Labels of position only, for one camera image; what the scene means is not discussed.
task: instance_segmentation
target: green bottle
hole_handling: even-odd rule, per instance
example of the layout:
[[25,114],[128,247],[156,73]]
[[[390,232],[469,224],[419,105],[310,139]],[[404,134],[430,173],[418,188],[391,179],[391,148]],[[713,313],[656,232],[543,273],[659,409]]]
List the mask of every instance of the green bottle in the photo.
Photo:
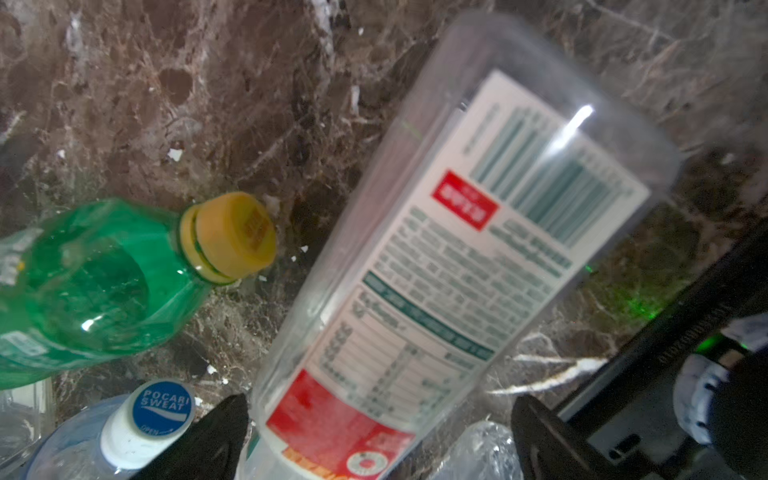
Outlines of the green bottle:
[[177,215],[105,200],[0,240],[0,389],[176,334],[211,288],[272,263],[266,209],[241,192]]

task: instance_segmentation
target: brown marble countertop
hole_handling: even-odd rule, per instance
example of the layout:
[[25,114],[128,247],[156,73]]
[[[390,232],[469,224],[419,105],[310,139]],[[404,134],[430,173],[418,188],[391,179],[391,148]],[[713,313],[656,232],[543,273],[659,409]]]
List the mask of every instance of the brown marble countertop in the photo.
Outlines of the brown marble countertop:
[[470,7],[527,20],[687,159],[674,191],[392,478],[424,477],[470,422],[507,422],[515,392],[555,405],[589,369],[563,372],[614,355],[768,214],[767,4],[0,2],[0,235],[107,196],[180,210],[240,189],[270,206],[280,238],[266,281],[217,290],[169,343],[62,373],[59,419],[155,377],[192,384],[204,411],[250,388],[410,84]]

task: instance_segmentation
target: blue circle on cap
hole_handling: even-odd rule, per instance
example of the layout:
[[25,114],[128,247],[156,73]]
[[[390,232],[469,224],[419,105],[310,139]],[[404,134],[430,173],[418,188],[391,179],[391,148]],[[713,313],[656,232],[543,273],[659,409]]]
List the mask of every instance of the blue circle on cap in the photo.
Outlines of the blue circle on cap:
[[169,435],[190,418],[193,402],[187,389],[178,383],[153,383],[134,400],[134,423],[146,435]]

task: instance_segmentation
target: pocari sweat bottle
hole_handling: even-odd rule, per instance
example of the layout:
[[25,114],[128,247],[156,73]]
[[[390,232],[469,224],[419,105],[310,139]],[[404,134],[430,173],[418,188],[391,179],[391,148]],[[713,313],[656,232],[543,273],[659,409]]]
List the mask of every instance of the pocari sweat bottle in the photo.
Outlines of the pocari sweat bottle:
[[23,478],[130,478],[192,423],[194,393],[177,380],[143,384],[87,407],[48,438]]

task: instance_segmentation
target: red label section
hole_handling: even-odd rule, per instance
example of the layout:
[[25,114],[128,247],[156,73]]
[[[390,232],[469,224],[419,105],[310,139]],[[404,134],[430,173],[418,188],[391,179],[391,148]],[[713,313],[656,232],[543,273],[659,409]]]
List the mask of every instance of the red label section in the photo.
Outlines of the red label section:
[[450,170],[432,197],[477,230],[482,230],[498,210],[496,202]]
[[386,427],[337,399],[302,370],[266,426],[283,456],[327,480],[378,478],[414,436]]

